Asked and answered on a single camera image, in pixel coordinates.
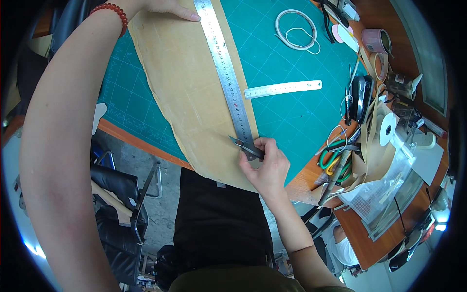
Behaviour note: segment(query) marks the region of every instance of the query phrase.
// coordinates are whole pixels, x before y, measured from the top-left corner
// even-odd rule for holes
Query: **white cable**
[[[346,100],[346,97],[349,97],[350,99],[353,99],[353,96],[350,95],[350,94],[347,94],[346,96],[344,96],[344,98],[342,99],[342,101],[340,102],[340,106],[339,106],[339,112],[340,112],[340,117],[345,120],[345,117],[344,115],[342,114],[342,104],[344,103],[344,101]]]
[[[346,131],[344,130],[344,127],[341,126],[341,125],[337,125],[335,126],[331,132],[329,133],[329,135],[327,136],[327,139],[326,139],[326,145],[327,147],[329,148],[329,137],[331,136],[331,134],[334,132],[335,129],[337,129],[338,127],[340,127],[342,129],[342,132],[344,132],[344,136],[346,137],[346,144],[344,145],[344,148],[342,148],[341,150],[338,150],[338,151],[332,151],[332,152],[336,152],[336,153],[339,153],[339,152],[342,152],[344,151],[345,147],[347,146],[347,134],[346,134]]]
[[[308,21],[309,25],[311,26],[311,33],[313,35],[310,35],[308,32],[306,32],[306,30],[304,30],[303,28],[291,28],[289,29],[286,33],[285,33],[285,36],[282,34],[280,28],[279,28],[279,22],[280,22],[280,19],[282,16],[284,16],[284,14],[287,14],[287,13],[296,13],[300,16],[302,16],[303,18],[305,18],[306,21]],[[306,15],[305,13],[301,12],[301,11],[298,11],[298,10],[295,10],[295,9],[287,9],[287,10],[284,10],[282,11],[281,13],[279,13],[279,15],[276,17],[276,33],[277,36],[284,44],[286,44],[289,48],[291,49],[294,49],[294,50],[305,50],[307,52],[309,52],[310,54],[313,54],[313,55],[316,55],[318,54],[320,51],[321,51],[321,46],[319,45],[318,41],[316,40],[317,36],[318,36],[318,33],[316,31],[316,26],[315,24],[313,23],[313,21],[311,20],[311,18]],[[309,37],[311,37],[311,42],[302,47],[296,43],[292,43],[291,41],[289,41],[289,39],[287,38],[287,35],[289,34],[289,32],[291,30],[294,30],[294,29],[300,29],[302,31],[304,31]],[[308,49],[311,48],[315,43],[318,44],[318,52],[317,53],[313,53],[311,51],[309,51]]]

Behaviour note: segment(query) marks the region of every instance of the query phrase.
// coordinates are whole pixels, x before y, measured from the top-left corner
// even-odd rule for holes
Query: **stapler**
[[[367,109],[373,93],[374,80],[370,75],[355,76],[352,81],[350,117],[362,125],[367,121]]]

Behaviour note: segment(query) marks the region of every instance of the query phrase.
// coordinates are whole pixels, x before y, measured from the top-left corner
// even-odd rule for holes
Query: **steel ruler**
[[[211,51],[222,89],[224,90],[237,138],[248,143],[253,143],[253,135],[251,134],[247,112],[243,105],[241,89],[238,85],[234,66],[232,65],[232,60],[230,59],[212,3],[210,0],[193,0],[193,2],[195,3],[198,15],[201,16],[201,26],[203,27],[207,44]]]
[[[321,89],[322,87],[323,83],[321,82],[321,80],[273,84],[254,88],[247,88],[245,89],[245,98],[249,100],[257,97],[270,96],[275,94]]]

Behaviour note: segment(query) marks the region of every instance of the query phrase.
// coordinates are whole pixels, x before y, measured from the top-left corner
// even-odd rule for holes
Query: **tan leather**
[[[93,180],[91,180],[91,188],[93,194],[99,195],[108,205],[113,206],[117,210],[120,225],[130,226],[130,217],[133,212],[118,199],[117,195],[111,191],[104,190]]]
[[[193,11],[192,0],[179,3]],[[234,39],[219,0],[212,0],[238,83],[247,87]],[[256,192],[238,166],[234,124],[200,22],[172,14],[139,12],[128,25],[149,87],[193,169],[227,185]],[[245,100],[253,138],[258,137],[251,101]]]

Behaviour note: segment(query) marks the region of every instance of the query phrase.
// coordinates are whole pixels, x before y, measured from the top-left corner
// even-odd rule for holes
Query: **green cutting mat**
[[[288,93],[252,100],[260,136],[273,137],[290,160],[289,183],[313,157],[331,129],[339,123],[339,105],[349,82],[356,53],[343,43],[331,44],[321,11],[308,0],[221,0],[240,55],[248,87],[283,82],[322,81],[321,90]],[[274,20],[286,9],[303,11],[315,23],[321,51],[312,55],[293,50],[274,34]],[[286,14],[280,22],[283,34],[293,27],[309,24],[297,14]],[[290,41],[306,45],[302,31],[289,33]],[[310,51],[317,52],[315,44]],[[359,65],[357,75],[365,75]],[[172,129],[152,97],[146,75],[127,32],[113,50],[98,102],[105,102],[105,119],[166,151],[186,160]]]

